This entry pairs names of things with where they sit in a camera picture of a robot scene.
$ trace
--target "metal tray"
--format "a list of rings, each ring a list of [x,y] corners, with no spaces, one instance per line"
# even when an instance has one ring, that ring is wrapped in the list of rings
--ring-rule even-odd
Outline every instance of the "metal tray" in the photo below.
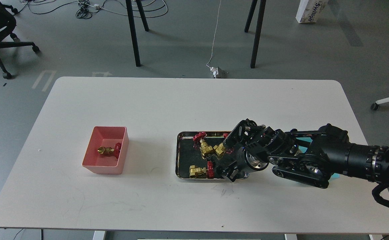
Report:
[[[175,174],[180,179],[190,180],[224,180],[222,176],[215,174],[213,179],[189,177],[190,166],[207,167],[207,160],[201,156],[201,151],[193,147],[193,137],[199,132],[206,132],[205,140],[211,146],[218,145],[224,140],[223,134],[230,133],[230,131],[196,131],[196,132],[180,132],[176,137],[176,161]],[[230,164],[233,162],[233,154],[225,154],[220,160],[220,165]],[[249,173],[238,173],[237,179],[246,179]]]

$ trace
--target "pink plastic bin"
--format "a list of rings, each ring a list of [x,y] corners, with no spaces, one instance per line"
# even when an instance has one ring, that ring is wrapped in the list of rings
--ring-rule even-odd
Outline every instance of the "pink plastic bin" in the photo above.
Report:
[[[116,143],[122,143],[119,158],[106,157],[98,153],[100,146],[114,147]],[[101,127],[96,126],[92,131],[88,148],[82,166],[93,173],[98,174],[121,174],[128,150],[128,133],[126,127]]]

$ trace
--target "robotic arm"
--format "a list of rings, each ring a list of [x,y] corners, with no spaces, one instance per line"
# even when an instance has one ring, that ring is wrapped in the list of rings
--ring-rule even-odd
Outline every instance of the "robotic arm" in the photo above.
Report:
[[[236,152],[235,160],[222,171],[222,177],[230,181],[240,172],[264,170],[269,163],[276,176],[320,188],[327,188],[332,174],[339,173],[377,182],[373,197],[389,207],[389,200],[380,196],[389,187],[389,147],[350,143],[347,131],[331,124],[318,131],[283,132],[246,119],[236,125],[223,145]]]

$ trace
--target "caster wheel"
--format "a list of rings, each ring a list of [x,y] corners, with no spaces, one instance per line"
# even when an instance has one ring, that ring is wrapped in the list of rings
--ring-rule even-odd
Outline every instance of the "caster wheel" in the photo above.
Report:
[[[377,103],[371,104],[371,110],[377,111],[380,108],[380,105]]]
[[[3,73],[3,78],[4,79],[11,79],[12,75],[10,73]]]
[[[18,38],[15,33],[11,32],[9,36],[15,41],[15,38]]]
[[[40,49],[38,46],[33,46],[31,49],[33,49],[33,52],[35,52],[35,53],[40,52]]]

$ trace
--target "electrical wire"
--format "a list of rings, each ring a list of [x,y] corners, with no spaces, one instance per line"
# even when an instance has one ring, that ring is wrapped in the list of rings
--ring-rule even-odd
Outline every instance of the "electrical wire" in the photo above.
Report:
[[[126,16],[126,17],[128,16],[128,15],[123,14],[123,13],[113,12],[113,11],[110,11],[110,10],[108,10],[108,9],[105,9],[105,8],[104,8],[104,5],[105,5],[106,2],[108,2],[108,1],[116,1],[116,2],[120,3],[120,5],[122,5],[124,8],[126,8],[125,5],[123,5],[123,4],[122,4],[120,1],[118,1],[118,0],[105,0],[104,3],[103,3],[103,5],[100,7],[101,10],[104,10],[104,11],[107,11],[107,12],[111,12],[111,13],[114,13],[114,14],[118,14],[118,15],[122,15],[122,16]],[[166,8],[166,12],[163,13],[163,14],[161,14],[161,15],[158,15],[158,16],[146,17],[146,18],[158,18],[158,17],[161,17],[161,16],[167,14],[168,11],[169,11],[169,9],[168,9],[168,7],[167,7],[167,4],[166,4],[166,2],[165,2],[164,0],[162,0],[162,2],[163,2],[163,6],[159,7],[158,9],[162,9],[162,8],[165,7],[165,8]],[[154,10],[144,10],[144,12],[153,12],[153,11],[156,11],[156,10],[158,10],[158,9],[154,9]]]
[[[22,12],[23,10],[24,10],[24,8],[25,7],[27,7],[28,6],[28,2],[24,5],[24,7],[21,9],[21,10],[19,10],[15,15],[17,15],[17,14],[19,14],[20,12]]]
[[[41,2],[34,2],[34,1],[31,1],[31,2],[29,2],[29,3],[30,3],[31,6],[37,6],[37,5],[43,5],[43,4],[53,3],[53,2],[55,2],[56,0],[52,0],[52,1],[50,1],[50,2],[44,3],[45,1],[46,1],[46,0],[43,0],[43,1],[41,1]]]
[[[208,64],[211,62],[211,60],[213,59],[213,53],[214,53],[214,42],[216,40],[216,33],[217,33],[217,26],[219,25],[219,16],[220,16],[220,6],[221,6],[221,1],[220,0],[220,5],[219,5],[219,10],[218,10],[218,13],[217,13],[217,24],[216,24],[216,31],[214,32],[214,39],[213,39],[213,47],[211,49],[211,58],[210,60],[207,62],[207,67],[211,68]]]
[[[65,6],[65,5],[68,5],[68,4],[72,4],[72,3],[77,3],[77,2],[78,2],[78,1],[74,1],[74,2],[69,2],[69,3],[66,3],[66,4],[62,4],[61,6],[58,6],[58,7],[54,8],[53,10],[51,10],[51,11],[49,11],[49,12],[42,12],[42,13],[33,12],[33,11],[30,9],[30,5],[31,5],[31,4],[28,4],[28,9],[29,9],[30,12],[33,13],[33,14],[42,15],[42,14],[51,13],[51,12],[53,12],[53,11],[59,9],[59,8],[62,7],[62,6]]]
[[[13,237],[13,240],[15,240],[16,236],[22,231],[25,230],[25,228],[21,229],[19,232],[15,234],[15,237]],[[43,240],[43,229],[40,230],[40,240]]]
[[[13,240],[15,240],[16,236],[17,236],[22,230],[24,230],[24,228],[21,229],[19,232],[17,232],[17,233],[15,234],[15,237],[13,237]]]
[[[143,7],[146,7],[146,6],[150,6],[151,4],[153,4],[154,2],[156,2],[156,0],[153,0],[151,3],[147,3],[146,5],[143,5]]]

